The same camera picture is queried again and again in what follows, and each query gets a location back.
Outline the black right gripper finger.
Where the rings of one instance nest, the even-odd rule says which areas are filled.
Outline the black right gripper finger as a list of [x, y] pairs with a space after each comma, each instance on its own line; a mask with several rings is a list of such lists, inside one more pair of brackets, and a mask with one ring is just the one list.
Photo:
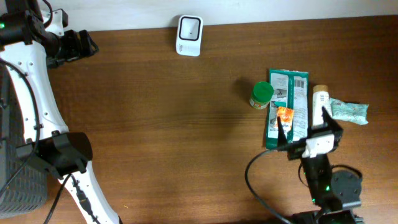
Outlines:
[[326, 108], [322, 107], [323, 123], [326, 124], [334, 133], [342, 133], [343, 128], [330, 116]]
[[277, 125], [278, 125], [278, 138], [277, 138], [277, 151], [285, 151], [286, 145], [288, 145], [288, 141], [286, 139], [282, 121], [280, 116], [277, 117]]

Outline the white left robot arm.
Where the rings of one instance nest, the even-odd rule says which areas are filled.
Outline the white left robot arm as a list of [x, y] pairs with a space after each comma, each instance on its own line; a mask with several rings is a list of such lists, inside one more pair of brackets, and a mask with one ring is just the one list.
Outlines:
[[85, 133], [71, 133], [50, 85], [48, 68], [99, 51], [86, 30], [65, 30], [67, 14], [47, 16], [22, 9], [1, 16], [1, 64], [7, 69], [23, 119], [25, 143], [16, 148], [22, 167], [58, 179], [87, 223], [120, 223], [93, 171], [93, 150]]

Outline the teal wipes packet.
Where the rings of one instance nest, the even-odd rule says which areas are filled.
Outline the teal wipes packet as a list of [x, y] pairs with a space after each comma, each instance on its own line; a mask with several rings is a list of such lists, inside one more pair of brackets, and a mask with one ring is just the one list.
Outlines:
[[331, 99], [332, 118], [341, 121], [347, 121], [358, 125], [366, 125], [368, 124], [368, 108], [369, 105], [345, 103], [334, 98]]

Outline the green capped bottle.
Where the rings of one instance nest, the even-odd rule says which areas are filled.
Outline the green capped bottle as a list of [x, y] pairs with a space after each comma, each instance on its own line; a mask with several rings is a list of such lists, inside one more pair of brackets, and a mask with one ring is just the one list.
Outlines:
[[274, 89], [270, 83], [258, 82], [252, 89], [249, 103], [253, 108], [263, 110], [268, 106], [273, 94]]

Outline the green wipes packet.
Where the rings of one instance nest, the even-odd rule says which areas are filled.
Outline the green wipes packet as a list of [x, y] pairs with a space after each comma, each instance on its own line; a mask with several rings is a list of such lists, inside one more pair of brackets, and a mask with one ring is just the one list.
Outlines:
[[285, 135], [289, 142], [298, 141], [308, 134], [308, 73], [290, 70], [269, 70], [269, 83], [274, 89], [266, 129], [266, 149], [277, 147], [277, 109], [293, 109], [292, 129]]

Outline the white tube with cork cap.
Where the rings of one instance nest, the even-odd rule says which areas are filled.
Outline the white tube with cork cap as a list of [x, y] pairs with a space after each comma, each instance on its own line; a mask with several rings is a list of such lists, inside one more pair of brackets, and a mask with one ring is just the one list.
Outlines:
[[330, 96], [327, 85], [316, 85], [313, 87], [313, 106], [312, 106], [312, 125], [318, 126], [323, 124], [323, 111], [325, 108], [330, 116], [332, 116]]

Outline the orange tissue packet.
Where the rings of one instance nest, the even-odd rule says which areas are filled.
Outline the orange tissue packet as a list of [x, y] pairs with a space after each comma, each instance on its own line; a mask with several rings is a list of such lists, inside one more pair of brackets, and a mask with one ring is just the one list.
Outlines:
[[276, 129], [278, 128], [277, 118], [280, 118], [284, 132], [288, 133], [292, 129], [294, 110], [283, 106], [278, 107], [276, 118], [273, 124], [273, 127]]

